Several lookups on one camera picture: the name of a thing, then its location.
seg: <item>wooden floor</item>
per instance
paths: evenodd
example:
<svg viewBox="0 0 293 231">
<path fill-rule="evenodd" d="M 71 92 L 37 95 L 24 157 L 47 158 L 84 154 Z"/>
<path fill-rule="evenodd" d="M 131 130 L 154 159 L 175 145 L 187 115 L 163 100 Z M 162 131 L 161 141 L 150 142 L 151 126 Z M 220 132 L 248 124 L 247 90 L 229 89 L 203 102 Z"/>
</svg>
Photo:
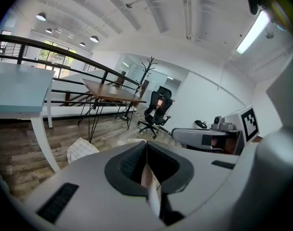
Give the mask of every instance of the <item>wooden floor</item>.
<svg viewBox="0 0 293 231">
<path fill-rule="evenodd" d="M 115 115 L 100 117 L 92 144 L 99 151 L 109 150 L 123 145 L 130 138 L 141 138 L 147 141 L 160 141 L 171 145 L 181 145 L 169 135 L 161 132 L 161 136 L 153 139 L 149 129 L 139 133 L 139 117 L 145 108 L 138 107 L 137 114 L 133 115 L 132 123 L 127 130 L 127 123 Z M 53 128 L 46 133 L 52 152 L 60 165 L 64 168 L 67 163 L 67 149 L 79 137 L 88 140 L 88 119 L 84 119 L 77 126 L 78 119 L 64 119 L 53 121 Z M 0 123 L 0 174 L 9 185 L 11 194 L 24 200 L 34 188 L 54 174 L 40 147 L 37 144 L 31 122 Z"/>
</svg>

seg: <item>black rubber pad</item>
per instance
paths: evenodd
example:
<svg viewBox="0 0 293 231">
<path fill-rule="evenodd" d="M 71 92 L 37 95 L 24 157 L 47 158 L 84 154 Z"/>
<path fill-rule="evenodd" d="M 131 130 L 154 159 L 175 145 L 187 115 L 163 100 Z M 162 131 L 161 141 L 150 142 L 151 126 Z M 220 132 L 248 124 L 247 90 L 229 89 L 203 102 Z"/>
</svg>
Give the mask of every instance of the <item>black rubber pad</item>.
<svg viewBox="0 0 293 231">
<path fill-rule="evenodd" d="M 78 185 L 65 183 L 58 191 L 39 209 L 37 214 L 47 220 L 54 223 L 65 206 L 68 204 L 76 190 Z"/>
<path fill-rule="evenodd" d="M 213 161 L 211 164 L 219 166 L 219 167 L 228 168 L 228 169 L 233 169 L 235 166 L 235 164 L 222 162 L 222 161 L 218 161 L 218 160 Z"/>
</svg>

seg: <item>chair base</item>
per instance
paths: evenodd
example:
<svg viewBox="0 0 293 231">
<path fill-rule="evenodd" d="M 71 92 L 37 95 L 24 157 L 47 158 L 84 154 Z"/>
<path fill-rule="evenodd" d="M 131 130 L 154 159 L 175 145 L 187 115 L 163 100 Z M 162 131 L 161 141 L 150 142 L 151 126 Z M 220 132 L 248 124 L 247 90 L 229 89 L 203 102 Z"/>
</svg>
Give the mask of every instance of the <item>chair base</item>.
<svg viewBox="0 0 293 231">
<path fill-rule="evenodd" d="M 138 125 L 139 125 L 140 123 L 146 125 L 146 127 L 143 128 L 143 129 L 140 129 L 139 132 L 142 132 L 143 130 L 146 130 L 146 129 L 149 128 L 149 129 L 151 129 L 152 133 L 154 134 L 153 138 L 155 139 L 155 138 L 157 137 L 157 135 L 155 134 L 155 131 L 154 131 L 154 130 L 156 130 L 156 131 L 157 131 L 156 133 L 158 133 L 158 132 L 159 132 L 159 129 L 158 129 L 158 128 L 154 127 L 152 124 L 149 124 L 149 123 L 147 123 L 147 122 L 138 121 Z"/>
</svg>

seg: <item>white table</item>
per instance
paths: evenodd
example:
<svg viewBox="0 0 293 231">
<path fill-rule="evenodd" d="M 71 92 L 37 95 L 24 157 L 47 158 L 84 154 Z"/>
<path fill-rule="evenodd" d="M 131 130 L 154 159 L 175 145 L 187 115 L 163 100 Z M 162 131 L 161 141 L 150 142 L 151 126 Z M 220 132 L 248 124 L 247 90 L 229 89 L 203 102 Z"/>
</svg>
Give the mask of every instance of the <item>white table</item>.
<svg viewBox="0 0 293 231">
<path fill-rule="evenodd" d="M 47 140 L 41 112 L 47 96 L 51 120 L 51 85 L 54 71 L 0 62 L 0 119 L 31 120 L 37 142 L 55 172 L 60 170 Z"/>
</svg>

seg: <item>staircase railing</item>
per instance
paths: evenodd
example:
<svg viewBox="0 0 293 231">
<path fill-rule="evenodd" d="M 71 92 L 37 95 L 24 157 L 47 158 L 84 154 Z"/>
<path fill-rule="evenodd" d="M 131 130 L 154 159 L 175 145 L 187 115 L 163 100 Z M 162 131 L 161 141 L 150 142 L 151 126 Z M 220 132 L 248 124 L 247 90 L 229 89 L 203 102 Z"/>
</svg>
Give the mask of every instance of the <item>staircase railing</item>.
<svg viewBox="0 0 293 231">
<path fill-rule="evenodd" d="M 25 61 L 25 62 L 31 62 L 31 63 L 39 63 L 39 64 L 47 64 L 51 67 L 57 67 L 60 69 L 60 72 L 62 71 L 62 69 L 66 69 L 68 71 L 72 71 L 72 72 L 75 72 L 75 73 L 79 73 L 79 74 L 83 74 L 83 75 L 86 75 L 86 76 L 90 76 L 90 77 L 94 77 L 96 79 L 100 79 L 101 80 L 101 83 L 105 83 L 106 82 L 109 82 L 110 84 L 117 84 L 118 86 L 122 86 L 122 87 L 125 87 L 125 88 L 129 88 L 129 89 L 132 89 L 132 90 L 135 90 L 135 88 L 132 88 L 132 87 L 128 87 L 128 86 L 125 86 L 123 84 L 120 84 L 119 81 L 118 82 L 115 82 L 115 81 L 112 81 L 112 80 L 109 80 L 107 79 L 107 75 L 110 73 L 114 76 L 117 76 L 123 80 L 127 80 L 133 84 L 135 84 L 136 86 L 140 86 L 140 84 L 138 82 L 136 82 L 135 80 L 132 80 L 120 73 L 118 73 L 117 71 L 113 70 L 113 69 L 110 69 L 100 63 L 97 63 L 91 59 L 88 59 L 84 56 L 81 56 L 79 54 L 76 54 L 76 53 L 73 53 L 71 51 L 67 51 L 65 49 L 62 49 L 62 48 L 59 48 L 57 46 L 53 46 L 53 45 L 50 45 L 50 44 L 46 44 L 44 42 L 40 42 L 40 41 L 36 41 L 36 40 L 32 40 L 32 39 L 29 39 L 29 38 L 22 38 L 22 37 L 18 37 L 18 36 L 11 36 L 11 35 L 1 35 L 0 34 L 0 42 L 8 42 L 8 43 L 13 43 L 14 45 L 18 44 L 18 45 L 21 45 L 20 48 L 19 48 L 19 51 L 17 51 L 16 54 L 4 54 L 4 53 L 0 53 L 0 58 L 3 59 L 14 59 L 14 60 L 17 60 L 17 64 L 21 64 L 22 61 Z M 85 71 L 80 71 L 80 70 L 77 70 L 77 69 L 72 69 L 66 65 L 62 65 L 62 64 L 57 64 L 57 63 L 53 63 L 53 62 L 49 62 L 49 61 L 43 61 L 43 60 L 33 60 L 33 59 L 28 59 L 26 58 L 26 53 L 27 53 L 27 48 L 28 47 L 35 47 L 35 48 L 39 48 L 39 49 L 43 49 L 43 50 L 48 50 L 48 51 L 51 51 L 51 52 L 55 52 L 55 53 L 58 53 L 58 54 L 61 54 L 61 55 L 64 55 L 64 56 L 68 56 L 68 57 L 71 57 L 75 60 L 78 60 L 78 61 L 81 61 L 81 62 L 84 62 L 85 63 L 85 66 L 88 65 L 88 66 L 93 66 L 95 67 L 96 69 L 101 69 L 101 70 L 104 70 L 104 74 L 102 77 L 99 77 L 99 76 L 95 76 L 95 75 L 92 75 L 90 73 L 87 73 Z M 55 81 L 62 81 L 62 82 L 68 82 L 68 83 L 72 83 L 72 84 L 77 84 L 77 85 L 83 85 L 82 82 L 77 82 L 77 81 L 73 81 L 73 80 L 68 80 L 68 79 L 64 79 L 64 78 L 53 78 Z M 88 95 L 88 93 L 84 93 L 84 92 L 76 92 L 76 91 L 71 91 L 71 90 L 56 90 L 56 89 L 53 89 L 52 92 L 59 92 L 59 93 L 70 93 L 70 94 L 78 94 L 80 96 L 83 96 L 83 95 Z M 66 101 L 60 101 L 60 100 L 52 100 L 51 103 L 60 103 L 60 104 L 64 104 L 65 106 L 68 106 L 68 104 L 80 104 L 80 103 L 84 103 L 84 102 L 76 102 L 76 101 L 70 101 L 70 100 L 66 100 Z"/>
</svg>

